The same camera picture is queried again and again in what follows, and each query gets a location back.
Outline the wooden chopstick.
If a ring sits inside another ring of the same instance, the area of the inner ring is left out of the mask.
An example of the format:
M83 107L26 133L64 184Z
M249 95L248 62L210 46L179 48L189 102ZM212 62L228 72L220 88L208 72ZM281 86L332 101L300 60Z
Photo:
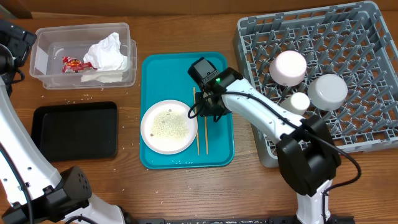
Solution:
M204 124L205 124L205 146L206 146L206 155L209 154L209 147L208 147L208 123L207 117L204 117Z
M193 107L193 112L194 115L197 114L197 106L196 106L196 88L193 87L193 102L194 102L194 107ZM197 122L197 134L196 134L196 141L197 141L197 153L198 156L200 156L200 140L199 140L199 124L198 124L198 116L194 117L195 121Z

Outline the white plate with rice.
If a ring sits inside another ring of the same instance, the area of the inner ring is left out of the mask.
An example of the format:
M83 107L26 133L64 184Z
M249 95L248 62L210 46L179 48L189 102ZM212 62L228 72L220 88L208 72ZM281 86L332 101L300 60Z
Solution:
M152 151L178 154L197 138L198 121L189 118L193 112L185 103L164 100L152 105L141 119L141 137Z

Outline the pink bowl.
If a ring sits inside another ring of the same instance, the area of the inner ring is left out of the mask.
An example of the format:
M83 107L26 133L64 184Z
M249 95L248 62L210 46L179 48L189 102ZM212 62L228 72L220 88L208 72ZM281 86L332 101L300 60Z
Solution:
M282 86L296 86L301 83L307 70L307 61L296 51L280 53L269 68L272 79Z

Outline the pale green cup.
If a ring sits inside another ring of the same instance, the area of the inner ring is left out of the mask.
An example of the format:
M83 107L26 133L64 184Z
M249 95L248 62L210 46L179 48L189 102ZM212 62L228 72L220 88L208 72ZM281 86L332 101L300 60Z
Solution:
M280 104L283 109L298 115L304 115L309 106L310 99L302 92L294 93Z

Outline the grey-green small bowl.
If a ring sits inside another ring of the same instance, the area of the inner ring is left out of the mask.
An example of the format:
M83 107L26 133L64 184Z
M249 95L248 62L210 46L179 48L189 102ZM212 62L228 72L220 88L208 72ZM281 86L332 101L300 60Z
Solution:
M312 104L323 111L337 110L347 94L348 87L345 81L334 74L320 76L311 82L307 90Z

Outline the grey dishwasher rack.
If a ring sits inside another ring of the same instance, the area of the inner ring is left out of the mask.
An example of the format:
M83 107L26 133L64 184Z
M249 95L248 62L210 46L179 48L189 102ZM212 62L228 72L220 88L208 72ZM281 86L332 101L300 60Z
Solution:
M338 147L369 152L397 147L397 47L376 3L371 1L249 16L233 39L239 71L275 103L327 73L340 76L348 95L334 111L310 106L305 117L322 117ZM307 61L303 81L280 86L269 66L294 50Z

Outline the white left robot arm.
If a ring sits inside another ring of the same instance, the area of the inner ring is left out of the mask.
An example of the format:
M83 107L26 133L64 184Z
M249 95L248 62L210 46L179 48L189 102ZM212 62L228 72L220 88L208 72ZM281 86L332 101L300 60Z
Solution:
M59 172L38 150L13 108L14 79L37 36L1 21L1 183L10 207L4 223L135 223L117 205L92 193L78 166Z

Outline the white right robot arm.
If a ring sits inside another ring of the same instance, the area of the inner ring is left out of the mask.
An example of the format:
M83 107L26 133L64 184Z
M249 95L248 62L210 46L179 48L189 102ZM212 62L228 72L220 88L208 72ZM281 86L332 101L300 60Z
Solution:
M353 217L332 215L328 197L331 190L356 182L361 168L335 146L321 117L304 118L283 109L235 69L221 72L203 57L188 74L200 88L188 112L190 119L211 116L218 121L237 113L275 144L280 174L297 193L298 209L293 216L269 218L268 223L354 223Z

